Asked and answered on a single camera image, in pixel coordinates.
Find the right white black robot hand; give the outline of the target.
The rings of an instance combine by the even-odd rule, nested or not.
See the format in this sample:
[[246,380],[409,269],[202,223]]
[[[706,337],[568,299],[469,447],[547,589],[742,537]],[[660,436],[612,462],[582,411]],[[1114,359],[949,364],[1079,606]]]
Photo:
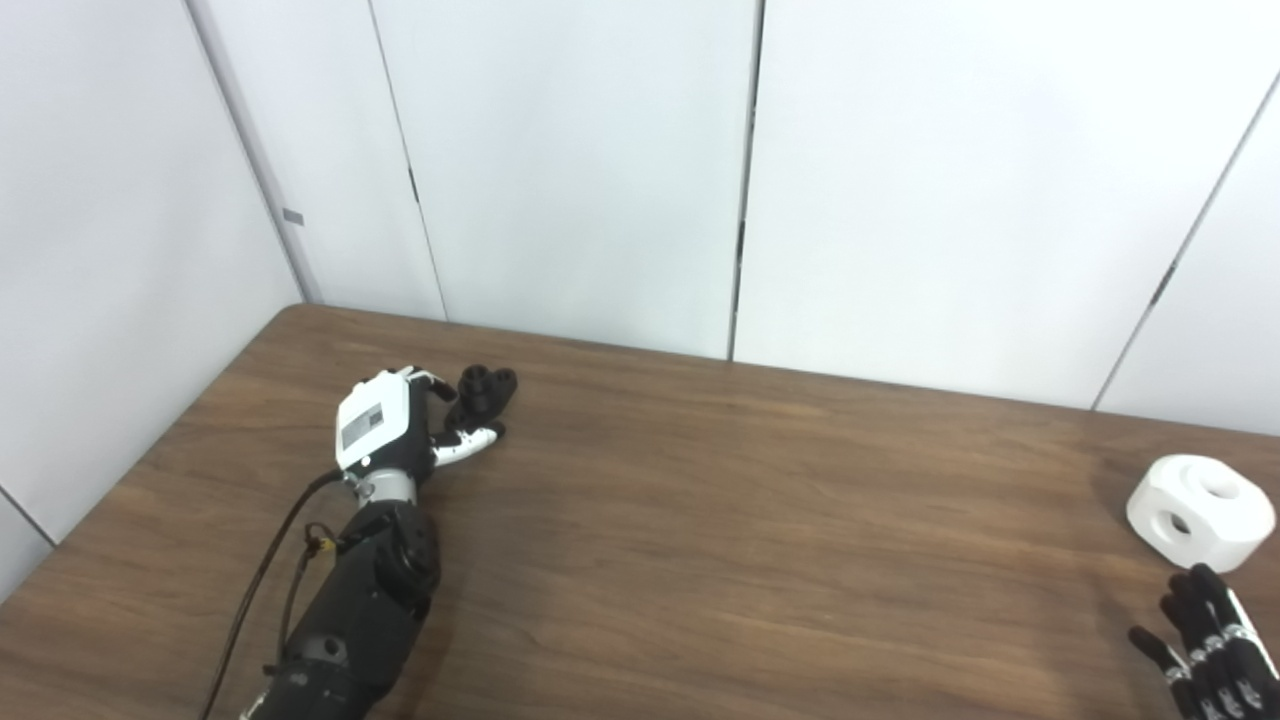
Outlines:
[[1183,650],[1144,626],[1129,643],[1161,673],[1179,719],[1277,719],[1279,674],[1244,605],[1210,565],[1169,578],[1158,607]]

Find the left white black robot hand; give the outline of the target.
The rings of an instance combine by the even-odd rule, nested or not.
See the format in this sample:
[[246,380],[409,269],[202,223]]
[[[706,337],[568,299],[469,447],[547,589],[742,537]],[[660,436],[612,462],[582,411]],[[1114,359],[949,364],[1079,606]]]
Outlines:
[[433,397],[460,406],[460,392],[420,366],[383,370],[358,382],[337,410],[337,466],[358,478],[396,469],[424,482],[435,469],[472,457],[506,436],[497,419],[448,421],[443,430],[430,430]]

